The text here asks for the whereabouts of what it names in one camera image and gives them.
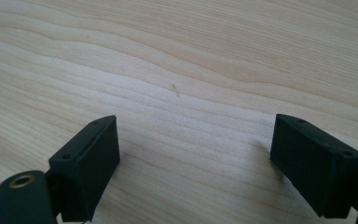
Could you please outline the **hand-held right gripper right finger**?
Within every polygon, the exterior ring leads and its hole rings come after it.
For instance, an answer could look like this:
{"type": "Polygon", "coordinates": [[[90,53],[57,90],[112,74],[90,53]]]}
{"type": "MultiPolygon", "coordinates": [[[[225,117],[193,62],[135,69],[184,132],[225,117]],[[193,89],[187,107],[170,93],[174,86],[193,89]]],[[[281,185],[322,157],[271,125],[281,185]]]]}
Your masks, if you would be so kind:
{"type": "Polygon", "coordinates": [[[278,114],[270,160],[290,180],[315,213],[345,218],[358,178],[358,151],[311,123],[278,114]]]}

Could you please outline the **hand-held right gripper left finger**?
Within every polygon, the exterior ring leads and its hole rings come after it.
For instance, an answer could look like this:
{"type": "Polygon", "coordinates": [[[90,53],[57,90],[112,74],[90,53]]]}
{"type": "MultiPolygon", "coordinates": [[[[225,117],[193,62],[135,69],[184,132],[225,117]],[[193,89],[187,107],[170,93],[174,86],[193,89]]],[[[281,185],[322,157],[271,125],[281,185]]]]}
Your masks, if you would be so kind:
{"type": "Polygon", "coordinates": [[[117,118],[89,123],[48,160],[53,210],[64,222],[92,220],[119,161],[117,118]]]}

